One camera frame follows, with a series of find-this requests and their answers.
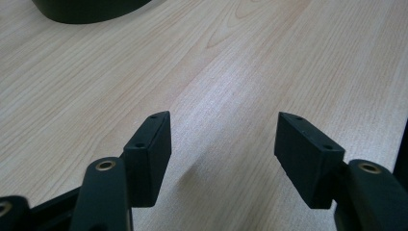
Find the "wood grain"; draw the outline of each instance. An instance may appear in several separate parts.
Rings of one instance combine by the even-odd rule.
[[[335,230],[273,156],[278,112],[393,169],[408,116],[408,1],[153,0],[90,25],[0,2],[0,195],[32,206],[171,112],[173,154],[136,230]]]

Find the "light wood surface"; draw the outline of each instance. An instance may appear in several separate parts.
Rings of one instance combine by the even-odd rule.
[[[32,206],[171,112],[173,154],[136,230],[335,230],[273,155],[278,112],[388,169],[408,116],[406,0],[154,0],[90,25],[1,0],[0,54],[0,195]]]

